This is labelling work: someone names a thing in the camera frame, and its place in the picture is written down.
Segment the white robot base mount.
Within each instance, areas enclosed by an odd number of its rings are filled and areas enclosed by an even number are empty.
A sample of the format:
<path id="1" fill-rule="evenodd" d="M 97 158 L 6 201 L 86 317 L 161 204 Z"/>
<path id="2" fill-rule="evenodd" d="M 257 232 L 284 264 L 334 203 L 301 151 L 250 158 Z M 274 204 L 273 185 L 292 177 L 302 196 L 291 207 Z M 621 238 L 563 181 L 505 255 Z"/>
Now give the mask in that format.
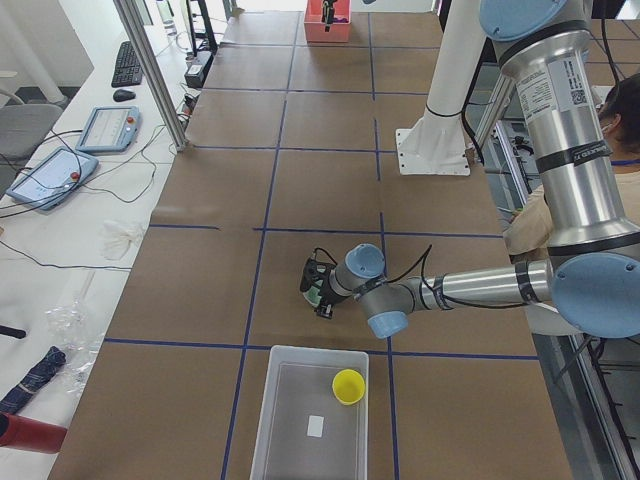
<path id="1" fill-rule="evenodd" d="M 486 40 L 478 0 L 454 0 L 443 34 L 424 114 L 396 131 L 402 175 L 467 176 L 463 110 Z"/>

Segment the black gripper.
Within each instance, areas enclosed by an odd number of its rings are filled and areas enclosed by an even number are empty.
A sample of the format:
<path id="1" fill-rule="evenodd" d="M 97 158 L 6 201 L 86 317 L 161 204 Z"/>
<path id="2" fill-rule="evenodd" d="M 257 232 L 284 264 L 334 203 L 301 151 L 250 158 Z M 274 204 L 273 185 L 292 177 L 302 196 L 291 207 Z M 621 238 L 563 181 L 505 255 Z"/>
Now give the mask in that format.
<path id="1" fill-rule="evenodd" d="M 325 267 L 319 271 L 318 278 L 315 280 L 318 300 L 315 313 L 324 319 L 331 319 L 333 317 L 333 305 L 340 302 L 340 296 L 334 291 L 330 283 L 330 275 L 332 272 L 332 267 Z"/>

